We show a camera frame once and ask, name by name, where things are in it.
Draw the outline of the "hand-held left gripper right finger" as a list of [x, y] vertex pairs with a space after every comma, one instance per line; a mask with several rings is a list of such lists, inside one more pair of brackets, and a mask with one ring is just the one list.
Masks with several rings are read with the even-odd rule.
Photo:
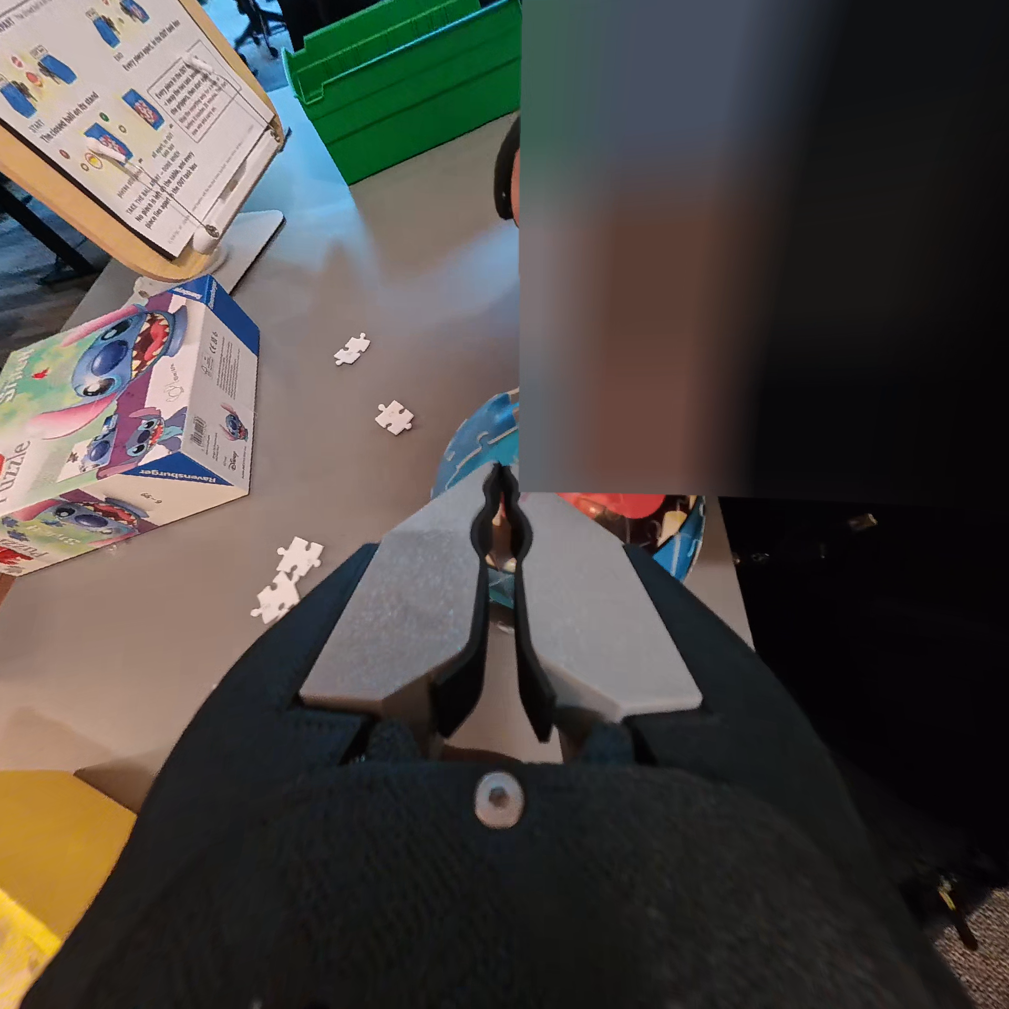
[[496, 468], [511, 531], [520, 697], [541, 742], [562, 710], [619, 724], [698, 711], [702, 692], [632, 555], [612, 533]]

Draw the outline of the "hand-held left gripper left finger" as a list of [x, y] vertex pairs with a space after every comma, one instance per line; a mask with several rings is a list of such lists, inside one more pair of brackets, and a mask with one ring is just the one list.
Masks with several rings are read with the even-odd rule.
[[423, 750], [465, 722], [485, 683], [501, 475], [480, 466], [383, 537], [301, 688], [307, 706], [398, 720]]

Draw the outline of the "blue puzzle ball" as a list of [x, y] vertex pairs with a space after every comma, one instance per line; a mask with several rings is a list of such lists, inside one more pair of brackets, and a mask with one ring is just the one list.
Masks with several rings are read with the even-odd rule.
[[[519, 469], [520, 397], [517, 389], [483, 404], [457, 429], [439, 464], [432, 498], [456, 486], [482, 465], [496, 462]], [[612, 533], [625, 545], [644, 549], [676, 579], [692, 569], [705, 530], [705, 499], [698, 496], [567, 492], [560, 498]], [[504, 508], [493, 519], [492, 546], [486, 554], [489, 597], [512, 610], [516, 561]]]

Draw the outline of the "colourful puzzle box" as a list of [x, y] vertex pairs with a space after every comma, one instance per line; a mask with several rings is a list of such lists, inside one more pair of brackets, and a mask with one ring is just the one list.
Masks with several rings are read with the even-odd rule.
[[16, 350], [1, 376], [1, 573], [248, 495], [259, 328], [211, 275]]

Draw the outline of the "yellow plastic bin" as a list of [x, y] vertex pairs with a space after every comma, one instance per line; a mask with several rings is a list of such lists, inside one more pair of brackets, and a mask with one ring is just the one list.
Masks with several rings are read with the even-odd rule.
[[69, 772], [1, 773], [1, 1006], [27, 990], [106, 882], [136, 815]]

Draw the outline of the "green plastic bin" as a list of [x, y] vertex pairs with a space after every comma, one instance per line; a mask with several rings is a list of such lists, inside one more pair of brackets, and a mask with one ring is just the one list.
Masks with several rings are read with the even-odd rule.
[[348, 186], [521, 104], [520, 1], [386, 1], [284, 53], [298, 103]]

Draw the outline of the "black office chair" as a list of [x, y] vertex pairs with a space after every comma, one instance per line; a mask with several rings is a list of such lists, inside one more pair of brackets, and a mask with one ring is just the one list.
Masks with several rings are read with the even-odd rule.
[[235, 1], [235, 6], [246, 17], [245, 29], [233, 42], [236, 52], [244, 44], [254, 43], [256, 46], [265, 46], [271, 58], [279, 58], [281, 51], [271, 44], [271, 34], [275, 26], [286, 31], [284, 16], [265, 10], [257, 1]]

